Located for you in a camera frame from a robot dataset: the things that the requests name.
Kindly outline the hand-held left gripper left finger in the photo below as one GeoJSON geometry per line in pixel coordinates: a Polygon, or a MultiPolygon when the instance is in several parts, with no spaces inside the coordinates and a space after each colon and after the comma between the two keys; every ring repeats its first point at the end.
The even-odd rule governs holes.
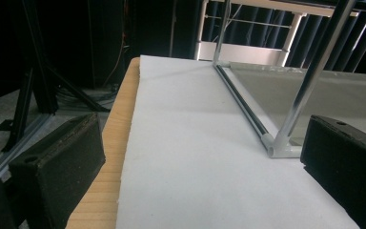
{"type": "Polygon", "coordinates": [[[65,122],[11,161],[30,229],[65,229],[105,161],[97,114],[65,122]]]}

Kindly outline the black metal stand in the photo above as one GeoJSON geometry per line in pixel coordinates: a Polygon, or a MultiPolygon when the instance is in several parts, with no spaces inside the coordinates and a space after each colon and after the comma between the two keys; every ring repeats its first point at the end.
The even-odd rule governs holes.
{"type": "Polygon", "coordinates": [[[10,126],[10,136],[2,149],[9,152],[26,137],[26,123],[34,94],[39,112],[43,115],[55,114],[58,110],[54,85],[59,83],[81,100],[91,111],[108,112],[109,109],[95,102],[81,89],[57,72],[48,61],[44,50],[35,0],[6,0],[10,8],[10,19],[23,53],[27,70],[20,87],[14,117],[10,126]]]}

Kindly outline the white foam mat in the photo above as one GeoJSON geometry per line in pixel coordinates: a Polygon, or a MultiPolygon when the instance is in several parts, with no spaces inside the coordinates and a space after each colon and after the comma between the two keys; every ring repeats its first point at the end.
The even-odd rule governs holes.
{"type": "MultiPolygon", "coordinates": [[[[212,62],[144,55],[139,68],[116,229],[359,229],[299,158],[268,156],[212,62]]],[[[275,137],[306,71],[226,70],[275,137]]],[[[323,72],[292,143],[310,115],[366,132],[366,74],[323,72]]]]}

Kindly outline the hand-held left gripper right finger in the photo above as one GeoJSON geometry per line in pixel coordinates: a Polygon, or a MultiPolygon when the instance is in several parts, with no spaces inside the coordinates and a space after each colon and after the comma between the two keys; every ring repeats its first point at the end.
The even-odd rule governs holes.
{"type": "Polygon", "coordinates": [[[300,161],[359,228],[366,229],[366,134],[345,122],[313,115],[300,161]]]}

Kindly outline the white metal-frame shelf rack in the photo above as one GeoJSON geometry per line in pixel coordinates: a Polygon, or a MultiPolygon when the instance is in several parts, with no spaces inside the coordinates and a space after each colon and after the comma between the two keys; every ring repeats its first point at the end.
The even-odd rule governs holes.
{"type": "Polygon", "coordinates": [[[250,6],[252,1],[214,1],[218,1],[223,4],[219,36],[217,38],[216,48],[213,54],[214,69],[230,90],[243,114],[252,124],[254,130],[260,137],[263,146],[267,150],[268,156],[272,158],[299,157],[301,155],[301,148],[299,146],[293,146],[290,143],[290,137],[295,128],[295,124],[312,94],[318,77],[329,60],[330,54],[332,53],[332,50],[345,27],[347,18],[354,11],[366,11],[366,2],[361,2],[359,0],[338,0],[335,3],[330,0],[256,0],[256,3],[261,7],[276,9],[279,5],[285,4],[289,10],[301,14],[308,13],[321,15],[324,11],[327,11],[330,16],[329,25],[318,39],[317,52],[313,55],[312,63],[305,73],[303,81],[298,89],[292,106],[286,115],[284,123],[278,130],[277,134],[272,135],[268,129],[266,129],[259,116],[249,106],[243,94],[240,93],[233,81],[230,79],[230,76],[227,74],[226,69],[230,67],[230,63],[220,59],[225,30],[231,13],[231,4],[239,3],[250,6]]]}

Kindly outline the white frame table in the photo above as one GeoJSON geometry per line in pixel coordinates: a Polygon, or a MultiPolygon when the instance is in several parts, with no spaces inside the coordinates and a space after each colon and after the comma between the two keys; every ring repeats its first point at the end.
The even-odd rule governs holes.
{"type": "MultiPolygon", "coordinates": [[[[232,0],[232,4],[257,7],[265,10],[282,10],[290,12],[294,17],[292,19],[292,23],[289,26],[284,26],[284,29],[288,29],[288,33],[285,38],[283,47],[279,49],[273,49],[254,46],[241,46],[226,43],[219,44],[217,41],[203,41],[202,34],[206,19],[216,18],[220,19],[221,21],[226,19],[229,22],[242,21],[239,19],[234,20],[232,17],[229,18],[228,16],[214,17],[206,14],[209,2],[223,3],[224,1],[225,0],[202,0],[194,52],[195,60],[222,60],[260,65],[284,66],[291,52],[291,47],[295,41],[295,36],[302,18],[307,15],[331,17],[335,11],[335,9],[332,7],[324,7],[307,3],[290,3],[285,2],[284,0],[232,0]]],[[[277,24],[271,23],[261,23],[249,20],[243,20],[242,22],[253,25],[272,25],[273,27],[277,27],[277,24]]]]}

